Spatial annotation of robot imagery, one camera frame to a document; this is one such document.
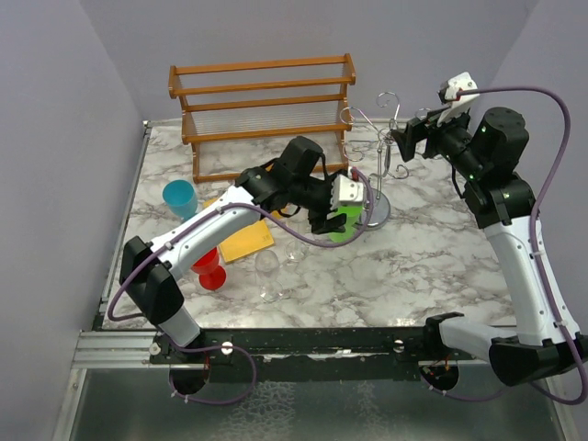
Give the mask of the green plastic wine glass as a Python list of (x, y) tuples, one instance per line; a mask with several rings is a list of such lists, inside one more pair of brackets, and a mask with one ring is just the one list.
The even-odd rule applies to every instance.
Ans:
[(345, 214), (345, 223), (343, 225), (343, 230), (341, 232), (330, 232), (328, 234), (328, 238), (333, 243), (342, 243), (349, 240), (356, 231), (355, 225), (356, 222), (359, 220), (361, 213), (363, 211), (362, 206), (342, 206), (339, 207), (335, 214)]

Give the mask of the clear champagne flute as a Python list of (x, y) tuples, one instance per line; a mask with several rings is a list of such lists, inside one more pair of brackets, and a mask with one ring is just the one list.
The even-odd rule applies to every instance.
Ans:
[[(288, 226), (290, 229), (303, 237), (307, 235), (308, 224), (303, 218), (290, 218), (288, 220)], [(309, 246), (296, 237), (288, 242), (285, 248), (287, 259), (294, 263), (302, 261), (306, 257), (308, 251)]]

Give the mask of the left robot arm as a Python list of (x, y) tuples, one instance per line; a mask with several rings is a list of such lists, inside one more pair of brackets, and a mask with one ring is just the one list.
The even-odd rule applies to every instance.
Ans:
[(135, 236), (125, 243), (120, 287), (148, 322), (168, 335), (179, 360), (193, 362), (202, 354), (200, 328), (178, 282), (205, 254), (288, 205), (307, 210), (314, 234), (344, 230), (346, 216), (337, 209), (362, 202), (364, 189), (352, 170), (313, 177), (323, 157), (322, 147), (298, 136), (277, 158), (243, 170), (215, 202), (180, 226), (149, 242)]

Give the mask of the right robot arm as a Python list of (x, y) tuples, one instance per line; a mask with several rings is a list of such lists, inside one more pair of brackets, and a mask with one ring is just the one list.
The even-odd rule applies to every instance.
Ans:
[(507, 107), (487, 110), (475, 133), (470, 116), (443, 122), (440, 111), (411, 119), (392, 130), (401, 158), (415, 156), (424, 141), (425, 158), (441, 156), (465, 179), (463, 198), (495, 252), (514, 308), (513, 330), (468, 320), (450, 312), (426, 320), (422, 348), (433, 359), (454, 349), (488, 362), (506, 386), (571, 370), (577, 352), (587, 358), (587, 337), (571, 317), (545, 254), (536, 199), (515, 167), (529, 140), (521, 114)]

